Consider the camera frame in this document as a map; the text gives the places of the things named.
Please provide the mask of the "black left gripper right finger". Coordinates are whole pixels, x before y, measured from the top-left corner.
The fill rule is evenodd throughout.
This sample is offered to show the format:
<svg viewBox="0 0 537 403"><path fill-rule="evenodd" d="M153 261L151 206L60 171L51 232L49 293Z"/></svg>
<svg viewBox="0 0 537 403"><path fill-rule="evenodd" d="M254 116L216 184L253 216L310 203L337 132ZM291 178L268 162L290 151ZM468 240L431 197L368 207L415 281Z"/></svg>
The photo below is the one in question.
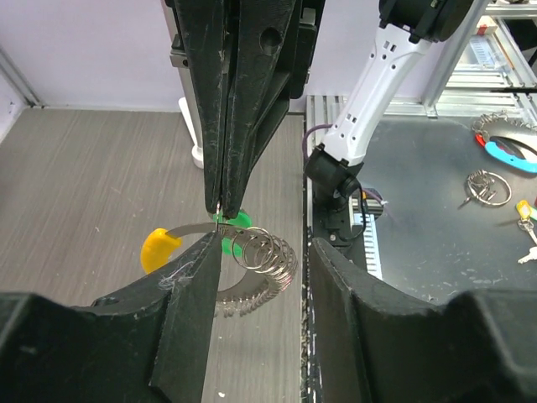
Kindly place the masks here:
<svg viewBox="0 0 537 403"><path fill-rule="evenodd" d="M536 294L476 289L435 305L310 249L325 402L533 402Z"/></svg>

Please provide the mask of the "spare metal keyring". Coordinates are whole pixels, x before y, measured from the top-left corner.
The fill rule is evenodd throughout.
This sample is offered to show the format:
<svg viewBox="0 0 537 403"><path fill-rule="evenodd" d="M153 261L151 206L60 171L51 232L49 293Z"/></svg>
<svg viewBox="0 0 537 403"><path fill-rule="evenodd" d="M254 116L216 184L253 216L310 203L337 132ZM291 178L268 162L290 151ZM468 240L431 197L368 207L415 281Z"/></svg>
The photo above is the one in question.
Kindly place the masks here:
<svg viewBox="0 0 537 403"><path fill-rule="evenodd" d="M495 189L496 185L500 185L505 193L502 200L495 201L494 198L498 194ZM489 170L475 170L470 173L465 180L466 198L458 207L463 208L469 202L478 202L485 207L502 207L511 201L513 191L508 181L501 175Z"/></svg>

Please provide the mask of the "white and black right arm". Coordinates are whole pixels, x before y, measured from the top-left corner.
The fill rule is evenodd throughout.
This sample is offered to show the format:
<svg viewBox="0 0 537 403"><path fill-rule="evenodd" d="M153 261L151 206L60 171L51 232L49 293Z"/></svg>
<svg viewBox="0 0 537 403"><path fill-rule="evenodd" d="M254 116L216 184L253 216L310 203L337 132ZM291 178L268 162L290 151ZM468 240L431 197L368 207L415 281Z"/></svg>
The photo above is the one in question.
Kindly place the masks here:
<svg viewBox="0 0 537 403"><path fill-rule="evenodd" d="M190 73L201 124L205 206L234 218L260 156L305 89L322 1L169 1L173 50ZM448 40L468 1L380 1L367 64L306 165L331 197L348 197L369 141L421 57Z"/></svg>

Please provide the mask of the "key with green tag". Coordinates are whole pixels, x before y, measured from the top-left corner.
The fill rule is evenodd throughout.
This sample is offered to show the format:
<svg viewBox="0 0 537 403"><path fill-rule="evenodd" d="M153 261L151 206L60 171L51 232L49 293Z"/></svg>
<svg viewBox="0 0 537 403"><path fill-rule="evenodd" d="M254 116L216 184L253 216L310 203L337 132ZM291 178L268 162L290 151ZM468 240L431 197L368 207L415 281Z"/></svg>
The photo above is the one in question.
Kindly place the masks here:
<svg viewBox="0 0 537 403"><path fill-rule="evenodd" d="M252 226L251 217L243 209L233 219L225 219L222 215L216 213L212 215L212 219L214 222L226 223L239 228L249 228ZM222 236L222 252L226 255L233 255L239 258L242 256L242 247L237 240L233 240L236 235L237 232L232 230L230 233Z"/></svg>

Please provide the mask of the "large keyring with yellow grip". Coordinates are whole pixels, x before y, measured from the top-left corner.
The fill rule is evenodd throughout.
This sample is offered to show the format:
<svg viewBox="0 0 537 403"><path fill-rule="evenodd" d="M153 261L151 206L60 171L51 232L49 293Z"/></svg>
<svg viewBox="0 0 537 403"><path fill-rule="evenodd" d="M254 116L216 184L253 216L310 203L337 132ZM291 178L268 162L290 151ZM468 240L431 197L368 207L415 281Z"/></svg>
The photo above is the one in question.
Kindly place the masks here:
<svg viewBox="0 0 537 403"><path fill-rule="evenodd" d="M183 238L205 234L217 229L221 237L232 230L233 240L242 247L242 256L223 255L223 261L240 270L242 276L233 285L216 295L215 315L246 316L264 306L292 283L298 271L298 258L289 243L264 228L239 228L230 224L192 223L173 229L157 228L145 239L140 251L140 263L146 274L170 262L182 245Z"/></svg>

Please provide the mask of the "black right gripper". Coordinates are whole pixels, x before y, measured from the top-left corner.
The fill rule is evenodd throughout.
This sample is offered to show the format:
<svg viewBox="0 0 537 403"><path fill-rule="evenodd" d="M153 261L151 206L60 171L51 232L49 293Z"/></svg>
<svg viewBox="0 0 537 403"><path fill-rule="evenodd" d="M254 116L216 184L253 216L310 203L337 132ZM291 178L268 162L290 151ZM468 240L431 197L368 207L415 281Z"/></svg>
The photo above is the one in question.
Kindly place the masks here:
<svg viewBox="0 0 537 403"><path fill-rule="evenodd" d="M257 134L256 125L269 94L284 41L297 9L296 1L240 1L234 75L228 96L225 6L223 1L162 1L172 41L171 65L187 72L188 64L201 120L205 204L209 213L235 217L248 183ZM291 112L304 112L325 1L302 1L295 61L290 78ZM183 39L180 42L177 18Z"/></svg>

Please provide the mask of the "blue handled tool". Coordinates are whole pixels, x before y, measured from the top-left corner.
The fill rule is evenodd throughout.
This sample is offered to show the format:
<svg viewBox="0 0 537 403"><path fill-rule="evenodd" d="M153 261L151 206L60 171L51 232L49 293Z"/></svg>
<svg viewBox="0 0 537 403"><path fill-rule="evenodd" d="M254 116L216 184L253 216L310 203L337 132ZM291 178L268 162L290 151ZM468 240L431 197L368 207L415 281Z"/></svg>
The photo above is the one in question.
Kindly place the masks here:
<svg viewBox="0 0 537 403"><path fill-rule="evenodd" d="M494 159L516 170L536 174L536 126L506 113L481 115L472 125L483 148Z"/></svg>

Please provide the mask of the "white garment rack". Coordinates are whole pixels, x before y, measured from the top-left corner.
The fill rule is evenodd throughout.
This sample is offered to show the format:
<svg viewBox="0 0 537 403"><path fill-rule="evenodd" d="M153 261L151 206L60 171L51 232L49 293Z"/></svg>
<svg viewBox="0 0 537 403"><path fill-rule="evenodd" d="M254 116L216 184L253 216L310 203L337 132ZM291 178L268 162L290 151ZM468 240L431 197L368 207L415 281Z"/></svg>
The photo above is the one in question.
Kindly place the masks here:
<svg viewBox="0 0 537 403"><path fill-rule="evenodd" d="M193 142L191 150L193 162L197 168L202 170L204 168L204 158L201 120L197 110L190 70L186 67L180 67L179 75L184 96L178 101L178 104Z"/></svg>

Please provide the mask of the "aluminium frame post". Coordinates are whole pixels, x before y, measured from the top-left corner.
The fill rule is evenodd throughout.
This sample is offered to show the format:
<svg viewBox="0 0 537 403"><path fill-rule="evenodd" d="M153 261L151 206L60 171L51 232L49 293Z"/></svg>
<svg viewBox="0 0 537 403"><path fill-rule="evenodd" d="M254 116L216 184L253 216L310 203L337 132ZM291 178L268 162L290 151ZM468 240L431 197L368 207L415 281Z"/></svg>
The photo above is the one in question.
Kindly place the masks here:
<svg viewBox="0 0 537 403"><path fill-rule="evenodd" d="M8 52L1 49L1 73L8 84L14 89L24 103L29 107L43 107L43 101L29 83L29 80L15 65Z"/></svg>

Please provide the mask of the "keys with yellow green tags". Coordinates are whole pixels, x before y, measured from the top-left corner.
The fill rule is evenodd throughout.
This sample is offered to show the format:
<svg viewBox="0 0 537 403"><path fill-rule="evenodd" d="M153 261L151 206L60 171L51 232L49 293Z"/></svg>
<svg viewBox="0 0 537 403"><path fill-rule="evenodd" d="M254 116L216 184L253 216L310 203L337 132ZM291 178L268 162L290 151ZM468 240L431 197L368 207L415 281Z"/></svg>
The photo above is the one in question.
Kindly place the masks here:
<svg viewBox="0 0 537 403"><path fill-rule="evenodd" d="M508 226L516 223L518 228L526 233L532 241L532 246L529 248L529 252L517 260L518 264L525 264L529 261L536 261L536 233L534 230L533 218L536 218L536 209L530 205L527 200L519 201L515 210L517 211L519 217L517 219L511 219L507 222L499 223L499 226Z"/></svg>

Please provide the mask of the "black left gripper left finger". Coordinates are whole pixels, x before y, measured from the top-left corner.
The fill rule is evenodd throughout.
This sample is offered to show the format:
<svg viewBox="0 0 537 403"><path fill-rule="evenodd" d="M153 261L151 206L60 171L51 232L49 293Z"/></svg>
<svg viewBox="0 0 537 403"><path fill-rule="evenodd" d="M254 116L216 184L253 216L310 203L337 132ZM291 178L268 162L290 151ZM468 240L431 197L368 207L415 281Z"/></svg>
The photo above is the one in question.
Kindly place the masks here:
<svg viewBox="0 0 537 403"><path fill-rule="evenodd" d="M90 306L2 293L2 401L201 401L220 242L208 233Z"/></svg>

